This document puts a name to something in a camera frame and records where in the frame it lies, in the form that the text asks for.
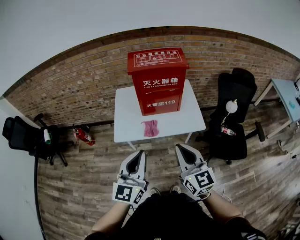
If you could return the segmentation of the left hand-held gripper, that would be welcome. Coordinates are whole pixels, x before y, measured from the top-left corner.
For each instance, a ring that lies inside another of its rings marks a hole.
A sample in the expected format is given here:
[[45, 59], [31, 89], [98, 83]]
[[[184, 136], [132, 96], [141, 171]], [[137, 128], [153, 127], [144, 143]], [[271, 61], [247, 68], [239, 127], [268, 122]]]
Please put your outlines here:
[[130, 205], [138, 205], [147, 190], [143, 180], [146, 168], [144, 150], [136, 151], [122, 161], [117, 182], [113, 184], [112, 199]]

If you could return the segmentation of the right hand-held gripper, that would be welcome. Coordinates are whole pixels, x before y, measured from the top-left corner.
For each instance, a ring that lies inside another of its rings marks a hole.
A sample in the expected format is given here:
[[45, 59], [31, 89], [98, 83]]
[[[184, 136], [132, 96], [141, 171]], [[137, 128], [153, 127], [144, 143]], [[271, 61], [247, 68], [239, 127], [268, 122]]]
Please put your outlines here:
[[204, 162], [200, 151], [186, 144], [176, 144], [175, 153], [182, 171], [180, 175], [182, 184], [186, 189], [193, 196], [209, 192], [216, 179], [212, 168]]

